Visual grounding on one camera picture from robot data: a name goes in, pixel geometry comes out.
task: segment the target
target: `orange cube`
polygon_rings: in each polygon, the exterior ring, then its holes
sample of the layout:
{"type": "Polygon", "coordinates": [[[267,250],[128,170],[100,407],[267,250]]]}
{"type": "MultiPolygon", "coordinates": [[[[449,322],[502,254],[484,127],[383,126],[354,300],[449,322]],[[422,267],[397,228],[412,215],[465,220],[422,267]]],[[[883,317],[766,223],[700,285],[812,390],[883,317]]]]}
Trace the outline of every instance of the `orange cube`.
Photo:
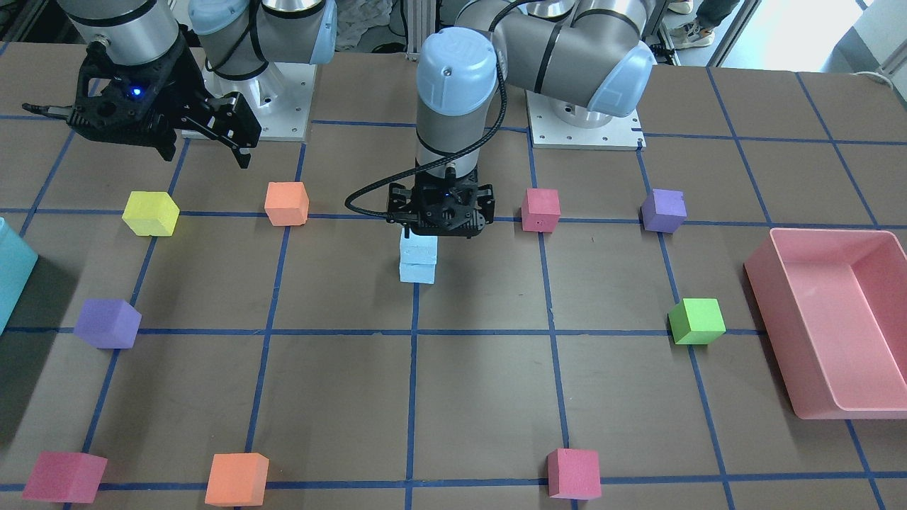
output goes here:
{"type": "Polygon", "coordinates": [[[265,503],[268,458],[261,454],[216,454],[211,463],[205,503],[261,506],[265,503]]]}
{"type": "Polygon", "coordinates": [[[308,221],[308,195],[302,182],[269,182],[265,212],[275,227],[303,225],[308,221]]]}

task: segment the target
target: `yellow cube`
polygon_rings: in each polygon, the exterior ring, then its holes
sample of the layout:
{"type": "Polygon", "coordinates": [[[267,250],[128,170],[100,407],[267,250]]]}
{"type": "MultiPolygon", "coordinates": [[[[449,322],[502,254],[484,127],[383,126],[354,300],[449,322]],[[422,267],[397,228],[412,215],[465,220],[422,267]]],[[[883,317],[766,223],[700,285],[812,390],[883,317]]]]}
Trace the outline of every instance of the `yellow cube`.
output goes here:
{"type": "Polygon", "coordinates": [[[133,191],[122,220],[137,236],[173,235],[180,208],[166,191],[133,191]]]}

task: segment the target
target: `green cube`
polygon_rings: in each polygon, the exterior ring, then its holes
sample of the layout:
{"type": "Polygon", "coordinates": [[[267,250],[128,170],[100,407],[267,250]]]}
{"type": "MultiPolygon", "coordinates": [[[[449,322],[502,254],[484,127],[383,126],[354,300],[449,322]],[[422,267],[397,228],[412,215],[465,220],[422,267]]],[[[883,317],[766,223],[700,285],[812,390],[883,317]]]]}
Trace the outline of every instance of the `green cube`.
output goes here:
{"type": "Polygon", "coordinates": [[[137,236],[173,235],[180,208],[166,191],[133,191],[122,219],[137,236]]]}
{"type": "Polygon", "coordinates": [[[682,299],[668,321],[675,344],[710,344],[727,332],[717,299],[682,299]]]}

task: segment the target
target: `white cable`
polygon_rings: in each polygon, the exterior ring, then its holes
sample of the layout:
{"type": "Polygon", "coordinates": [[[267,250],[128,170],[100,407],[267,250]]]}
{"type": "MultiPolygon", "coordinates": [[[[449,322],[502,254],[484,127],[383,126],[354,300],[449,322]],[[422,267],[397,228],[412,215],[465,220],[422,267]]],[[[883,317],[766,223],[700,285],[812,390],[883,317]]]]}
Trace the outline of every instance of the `white cable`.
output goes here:
{"type": "Polygon", "coordinates": [[[888,88],[894,90],[894,83],[892,83],[892,80],[888,76],[885,76],[884,74],[876,73],[875,71],[860,71],[858,73],[853,73],[853,75],[854,76],[868,76],[874,82],[885,83],[886,85],[888,85],[888,88]]]}

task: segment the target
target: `light blue joint cap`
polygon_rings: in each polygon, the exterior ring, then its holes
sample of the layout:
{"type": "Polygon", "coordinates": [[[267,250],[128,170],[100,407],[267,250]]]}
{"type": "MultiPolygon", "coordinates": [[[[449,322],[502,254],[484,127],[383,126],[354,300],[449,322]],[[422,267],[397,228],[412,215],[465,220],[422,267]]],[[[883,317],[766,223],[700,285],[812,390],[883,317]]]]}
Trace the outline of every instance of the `light blue joint cap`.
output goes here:
{"type": "Polygon", "coordinates": [[[419,97],[441,115],[473,112],[494,92],[496,63],[491,41],[470,28],[429,35],[415,70],[419,97]]]}
{"type": "Polygon", "coordinates": [[[325,15],[321,18],[321,28],[315,39],[310,64],[327,64],[334,58],[334,46],[337,40],[337,4],[334,0],[325,0],[325,15]]]}
{"type": "Polygon", "coordinates": [[[653,65],[655,55],[645,43],[639,41],[635,48],[620,59],[601,83],[599,90],[592,95],[589,109],[615,117],[630,115],[646,90],[653,65]]]}
{"type": "Polygon", "coordinates": [[[249,0],[190,0],[189,19],[198,35],[214,34],[249,8],[249,0]]]}

